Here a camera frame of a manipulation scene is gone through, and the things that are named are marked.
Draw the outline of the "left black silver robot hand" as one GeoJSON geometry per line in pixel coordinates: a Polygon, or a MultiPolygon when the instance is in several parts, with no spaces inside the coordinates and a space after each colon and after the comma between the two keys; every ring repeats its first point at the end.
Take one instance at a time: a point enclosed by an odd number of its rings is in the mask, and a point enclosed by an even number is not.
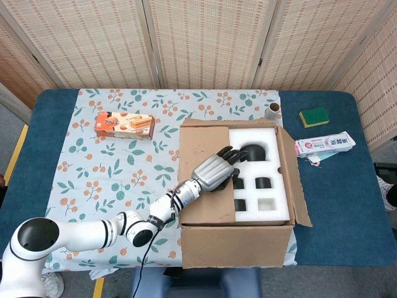
{"type": "Polygon", "coordinates": [[[193,170],[192,179],[199,183],[202,191],[222,190],[231,179],[239,176],[240,170],[235,168],[234,164],[244,161],[247,155],[248,151],[233,149],[228,145],[201,162],[193,170]]]}

